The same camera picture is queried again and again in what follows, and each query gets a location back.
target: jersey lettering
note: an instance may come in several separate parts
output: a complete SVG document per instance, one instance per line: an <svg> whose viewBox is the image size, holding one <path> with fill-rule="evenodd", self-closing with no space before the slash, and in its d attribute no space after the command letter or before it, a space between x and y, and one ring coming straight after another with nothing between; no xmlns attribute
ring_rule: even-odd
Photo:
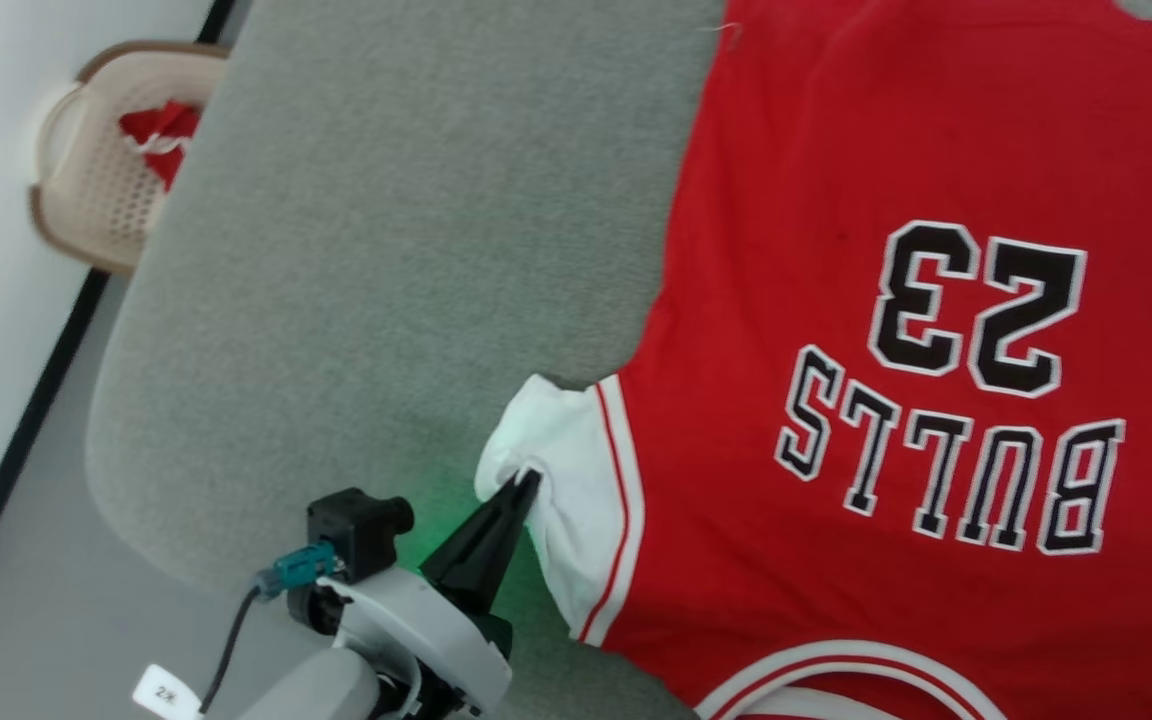
<svg viewBox="0 0 1152 720"><path fill-rule="evenodd" d="M950 482L958 464L958 452L972 438L972 419L957 415L914 410L905 424L905 447L926 450L930 435L935 435L937 450L927 478L927 493L923 506L914 513L914 531L933 538L945 537L945 500L950 494Z"/></svg>
<svg viewBox="0 0 1152 720"><path fill-rule="evenodd" d="M1076 425L1060 437L1039 541L1047 555L1083 555L1101 550L1106 498L1124 437L1123 419ZM1087 462L1083 473L1084 457Z"/></svg>
<svg viewBox="0 0 1152 720"><path fill-rule="evenodd" d="M1015 359L1007 348L1078 311L1085 266L1082 250L990 238L986 282L1011 295L1023 283L1034 289L977 316L970 369L980 389L1039 397L1060 387L1059 355L1032 347L1024 359Z"/></svg>
<svg viewBox="0 0 1152 720"><path fill-rule="evenodd" d="M924 376L942 376L958 366L963 336L946 331L909 334L910 320L933 323L941 311L941 286L918 281L924 262L941 278L975 279L977 243L963 225L912 222L887 237L878 304L869 332L869 350L884 366Z"/></svg>
<svg viewBox="0 0 1152 720"><path fill-rule="evenodd" d="M847 510L869 516L874 514L874 505L878 503L874 483L878 470L882 468L882 457L887 455L887 439L900 424L900 406L852 379L847 384L847 396L842 401L842 420L858 429L862 415L869 415L869 431L861 462L856 465L856 479L847 492L844 506Z"/></svg>
<svg viewBox="0 0 1152 720"><path fill-rule="evenodd" d="M829 445L829 420L808 404L808 399L812 395L812 384L817 386L814 393L817 400L832 410L838 402L838 392L842 388L843 373L842 366L828 355L820 353L819 347L810 344L799 350L799 359L794 366L790 396L785 404L785 412L790 416L797 429L787 425L781 427L781 439L776 444L776 462L804 482L810 482L820 473L824 448ZM806 447L799 450L799 441L803 438L806 438Z"/></svg>
<svg viewBox="0 0 1152 720"><path fill-rule="evenodd" d="M1036 429L1000 427L988 429L980 445L980 456L972 477L972 492L963 518L958 521L961 541L984 544L990 531L990 510L998 492L998 478L1006 465L1006 455L1011 454L1011 477L1007 480L1007 497L1002 514L998 520L1000 541L995 547L1013 547L1024 537L1018 524L1023 523L1029 509L1029 498L1033 495L1034 475L1038 473L1038 454L1043 449L1043 437Z"/></svg>
<svg viewBox="0 0 1152 720"><path fill-rule="evenodd" d="M973 281L978 255L963 225L915 220L887 237L867 343L879 364L934 377L958 366L963 334L925 329L915 338L909 323L935 323L941 313L943 288L918 279L924 262L935 263L937 276ZM968 369L977 387L1022 397L1040 397L1060 387L1059 355L1030 347L1020 359L1009 351L1022 338L1078 311L1086 267L1087 252L1082 250L990 238L984 282L1011 295L1025 285L1033 290L975 318Z"/></svg>

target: teal connector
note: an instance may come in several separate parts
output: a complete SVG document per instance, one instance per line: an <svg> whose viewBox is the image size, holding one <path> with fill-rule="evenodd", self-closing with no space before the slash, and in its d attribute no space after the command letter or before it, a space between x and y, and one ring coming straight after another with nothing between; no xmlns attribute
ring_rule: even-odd
<svg viewBox="0 0 1152 720"><path fill-rule="evenodd" d="M336 570L335 548L332 543L320 541L279 558L268 569L256 575L255 584L260 590L260 600L268 602L289 589L312 585Z"/></svg>

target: white jersey trim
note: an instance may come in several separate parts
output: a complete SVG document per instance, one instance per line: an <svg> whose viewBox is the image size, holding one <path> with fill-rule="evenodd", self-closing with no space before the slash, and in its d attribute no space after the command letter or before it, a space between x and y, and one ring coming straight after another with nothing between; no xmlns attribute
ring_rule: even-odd
<svg viewBox="0 0 1152 720"><path fill-rule="evenodd" d="M751 706L802 679L831 673L861 673L902 680L941 702L961 720L1006 720L980 688L929 657L869 641L825 641L764 657L714 689L696 715L733 720Z"/></svg>
<svg viewBox="0 0 1152 720"><path fill-rule="evenodd" d="M646 524L646 502L643 500L643 477L639 475L639 456L634 447L634 433L626 414L626 396L621 395L621 381L616 376L598 384L602 416L607 423L607 434L612 442L612 460L616 464L617 487L621 491L623 511L623 536L613 560L611 582L602 598L594 606L579 641L601 647L607 631L620 616L626 598L630 594L630 583L639 563L639 547L643 546L643 528Z"/></svg>
<svg viewBox="0 0 1152 720"><path fill-rule="evenodd" d="M483 452L476 495L529 468L543 475L526 524L545 584L571 637L600 646L626 606L645 515L616 377L583 392L526 379Z"/></svg>

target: gray floor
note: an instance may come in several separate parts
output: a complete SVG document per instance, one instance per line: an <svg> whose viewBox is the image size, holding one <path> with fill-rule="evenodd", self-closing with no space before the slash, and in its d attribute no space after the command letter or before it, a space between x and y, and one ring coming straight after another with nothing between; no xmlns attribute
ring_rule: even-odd
<svg viewBox="0 0 1152 720"><path fill-rule="evenodd" d="M150 662L204 691L238 600L200 596L151 568L88 495L88 407L124 289L109 283L0 523L0 720L147 719L129 698ZM320 646L274 611L248 620L209 717L241 715Z"/></svg>

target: red fabric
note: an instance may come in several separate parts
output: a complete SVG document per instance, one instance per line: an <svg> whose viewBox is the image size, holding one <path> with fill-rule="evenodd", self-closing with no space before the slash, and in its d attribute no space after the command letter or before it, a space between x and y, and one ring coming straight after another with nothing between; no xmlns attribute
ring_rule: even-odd
<svg viewBox="0 0 1152 720"><path fill-rule="evenodd" d="M856 639L950 667L1011 720L1152 719L1152 23L1111 0L733 0L728 23L621 373L646 525L604 646L690 705ZM812 351L838 387L808 378L829 433L805 478L782 433L813 455L787 411ZM849 392L893 410L867 503L850 491L886 425L857 404L852 427ZM970 420L942 537L915 532L945 442L915 447L915 411ZM1011 482L1025 447L1033 479ZM1009 507L1023 536L1000 538ZM952 717L881 679L806 683Z"/></svg>
<svg viewBox="0 0 1152 720"><path fill-rule="evenodd" d="M118 126L132 141L145 165L162 179L166 190L177 176L180 164L194 132L198 129L198 113L191 106L168 100L160 109L142 109L118 120Z"/></svg>

